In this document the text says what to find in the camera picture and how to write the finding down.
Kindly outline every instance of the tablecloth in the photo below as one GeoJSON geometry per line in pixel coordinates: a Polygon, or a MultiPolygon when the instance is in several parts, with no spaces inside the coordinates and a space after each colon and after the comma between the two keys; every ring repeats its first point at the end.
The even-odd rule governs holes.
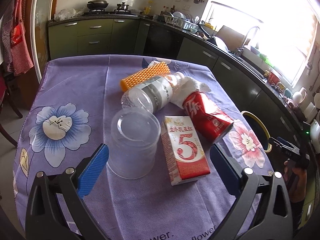
{"type": "MultiPolygon", "coordinates": [[[[143,56],[99,55],[50,61],[33,106],[20,133],[13,165],[13,187],[18,217],[25,227],[26,207],[38,171],[60,174],[92,155],[100,143],[108,144],[110,123],[121,109],[122,78],[165,61],[172,72],[180,71],[205,82],[207,93],[235,124],[219,144],[242,167],[268,175],[272,166],[248,123],[211,71],[201,65],[143,56]]],[[[156,117],[185,115],[169,103],[156,117]]],[[[221,223],[235,197],[228,194],[209,158],[210,144],[199,135],[211,174],[198,181],[171,186],[161,140],[152,171],[137,180],[118,177],[104,168],[84,202],[106,235],[117,240],[207,239],[221,223]]],[[[70,229],[78,232],[61,195],[61,208],[70,229]]],[[[242,231],[254,216],[256,198],[242,231]]]]}

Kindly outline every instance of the floor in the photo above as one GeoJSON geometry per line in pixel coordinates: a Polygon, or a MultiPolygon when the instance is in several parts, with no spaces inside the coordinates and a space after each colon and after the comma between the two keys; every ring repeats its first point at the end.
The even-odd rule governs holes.
{"type": "MultiPolygon", "coordinates": [[[[6,102],[4,102],[3,109],[0,113],[1,125],[16,141],[18,141],[23,122],[28,114],[28,110],[23,109],[23,106],[19,104],[20,100],[18,97],[19,96],[15,96],[13,100],[23,115],[22,119],[18,118],[18,116],[6,102]]],[[[15,228],[24,236],[24,230],[22,229],[17,217],[13,196],[12,164],[15,158],[15,153],[16,148],[10,142],[8,142],[2,134],[0,134],[0,193],[2,196],[0,205],[15,228]]]]}

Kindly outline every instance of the metal screw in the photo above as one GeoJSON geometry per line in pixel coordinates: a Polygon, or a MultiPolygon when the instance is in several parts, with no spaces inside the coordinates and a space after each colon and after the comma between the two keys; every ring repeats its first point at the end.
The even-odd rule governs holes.
{"type": "Polygon", "coordinates": [[[75,169],[72,167],[66,169],[66,174],[72,174],[74,172],[75,172],[75,169]]]}
{"type": "Polygon", "coordinates": [[[39,171],[38,173],[37,173],[37,177],[38,178],[41,178],[43,176],[43,171],[39,171]]]}
{"type": "Polygon", "coordinates": [[[280,178],[282,177],[282,175],[281,175],[281,173],[280,173],[279,171],[276,171],[276,172],[274,173],[274,175],[275,175],[278,179],[280,179],[280,178]]]}
{"type": "Polygon", "coordinates": [[[253,170],[251,169],[251,168],[248,168],[248,167],[246,167],[246,168],[244,168],[244,172],[246,173],[246,174],[252,174],[253,173],[253,170]]]}

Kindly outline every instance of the orange foam sleeve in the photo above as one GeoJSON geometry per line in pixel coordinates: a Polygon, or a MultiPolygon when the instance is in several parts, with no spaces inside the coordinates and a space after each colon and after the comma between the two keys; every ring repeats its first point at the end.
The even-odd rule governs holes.
{"type": "Polygon", "coordinates": [[[171,73],[166,63],[160,62],[151,67],[147,67],[139,72],[132,74],[120,81],[120,87],[123,92],[141,82],[159,74],[171,73]]]}

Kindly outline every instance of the wooden chair leg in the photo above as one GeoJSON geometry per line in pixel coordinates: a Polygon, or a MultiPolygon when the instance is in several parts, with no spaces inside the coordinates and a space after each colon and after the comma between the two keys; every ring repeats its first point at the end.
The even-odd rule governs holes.
{"type": "Polygon", "coordinates": [[[2,127],[0,124],[0,133],[10,142],[12,143],[15,147],[17,147],[18,143],[5,131],[5,129],[2,127]]]}
{"type": "Polygon", "coordinates": [[[13,111],[17,114],[17,116],[21,119],[23,117],[23,115],[20,113],[19,109],[16,107],[16,105],[14,104],[14,102],[12,101],[10,95],[8,92],[6,92],[6,98],[9,102],[9,105],[11,106],[11,108],[13,109],[13,111]]]}

